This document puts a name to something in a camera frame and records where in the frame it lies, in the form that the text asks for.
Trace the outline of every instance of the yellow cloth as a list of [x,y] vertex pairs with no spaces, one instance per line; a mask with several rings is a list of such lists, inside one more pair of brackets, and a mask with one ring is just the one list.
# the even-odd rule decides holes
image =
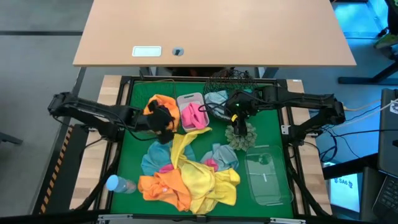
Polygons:
[[210,130],[205,128],[184,136],[176,134],[173,140],[171,160],[174,169],[181,169],[181,178],[191,193],[190,210],[194,214],[206,214],[214,209],[218,202],[235,205],[236,186],[241,179],[234,169],[214,172],[214,168],[189,161],[183,155],[186,145],[198,134]]
[[177,168],[177,162],[180,158],[187,160],[187,157],[184,155],[185,146],[191,144],[191,142],[197,138],[198,134],[203,134],[210,130],[211,128],[207,127],[201,130],[192,131],[186,135],[174,134],[173,147],[170,155],[174,169]]

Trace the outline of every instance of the wooden table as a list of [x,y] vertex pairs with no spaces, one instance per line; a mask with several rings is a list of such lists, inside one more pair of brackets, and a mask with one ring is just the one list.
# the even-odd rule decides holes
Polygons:
[[[133,57],[134,46],[162,53]],[[356,65],[329,0],[95,0],[73,64]]]
[[[106,105],[114,105],[119,92],[119,84],[121,76],[118,75],[106,75],[103,80],[101,91],[99,93],[98,102]],[[289,91],[303,92],[303,84],[301,80],[287,80]],[[126,102],[127,85],[123,91],[122,104]],[[303,108],[292,108],[293,119],[295,124],[301,124],[308,120],[310,115],[307,109]],[[284,116],[284,123],[288,124],[287,112],[284,108],[282,110]],[[98,133],[89,133],[87,143],[93,142],[99,139]],[[307,137],[307,142],[315,143],[314,138]],[[93,190],[94,186],[99,180],[101,166],[104,160],[106,141],[100,141],[97,144],[87,148],[84,152],[83,159],[81,162],[78,178],[76,181],[75,190],[72,197],[70,208],[76,208],[79,206],[88,194]],[[309,191],[314,196],[315,200],[322,206],[322,208],[331,214],[330,201],[326,191],[325,181],[323,180],[322,167],[320,164],[318,151],[309,145],[299,147],[303,173],[305,177],[305,183]],[[103,190],[103,196],[101,198],[100,208],[105,207],[105,201],[107,196],[106,189]],[[297,197],[297,206],[299,213],[303,214],[303,204],[300,190],[295,186],[295,194]]]

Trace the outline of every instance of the plastic bottle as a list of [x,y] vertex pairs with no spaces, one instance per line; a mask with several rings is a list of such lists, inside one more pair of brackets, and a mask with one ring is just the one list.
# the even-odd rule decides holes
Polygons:
[[136,191],[137,185],[131,180],[111,175],[106,181],[106,188],[117,193],[131,194]]

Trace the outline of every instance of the clear plastic container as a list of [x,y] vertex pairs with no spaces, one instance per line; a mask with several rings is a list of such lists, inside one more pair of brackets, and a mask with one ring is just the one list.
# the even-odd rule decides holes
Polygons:
[[293,200],[278,146],[255,146],[246,153],[246,172],[252,199],[259,205],[282,205]]
[[[182,111],[190,104],[190,103],[196,103],[198,105],[204,105],[205,102],[203,101],[203,95],[201,93],[191,93],[191,94],[186,94],[177,97],[177,104],[178,108],[180,109],[180,114]],[[203,112],[205,114],[205,122],[206,122],[206,127],[209,125],[209,116],[207,112]],[[185,125],[182,120],[182,128],[185,130],[186,133],[197,130],[194,125]]]

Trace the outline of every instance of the light blue cloth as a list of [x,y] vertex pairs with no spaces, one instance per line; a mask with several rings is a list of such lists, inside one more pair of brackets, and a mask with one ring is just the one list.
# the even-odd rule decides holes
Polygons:
[[[171,164],[170,150],[172,141],[167,144],[161,144],[158,141],[152,143],[148,148],[148,153],[142,157],[141,168],[144,175],[154,175],[160,168]],[[191,161],[196,161],[191,145],[185,146],[184,154]]]
[[218,143],[213,144],[213,150],[206,152],[200,162],[204,164],[207,159],[214,159],[218,165],[217,171],[223,171],[229,168],[236,170],[239,166],[238,158],[233,148],[229,145],[221,146]]
[[[218,92],[214,92],[214,93],[207,93],[205,95],[205,102],[206,103],[216,103],[216,104],[221,104],[222,102],[224,102],[225,100],[228,99],[228,94],[226,92],[226,90],[221,90]],[[216,105],[208,105],[210,108],[215,107]],[[229,116],[226,116],[224,113],[224,108],[222,107],[217,107],[213,110],[213,114],[215,116],[219,116],[220,118],[224,118],[224,119],[230,119]]]

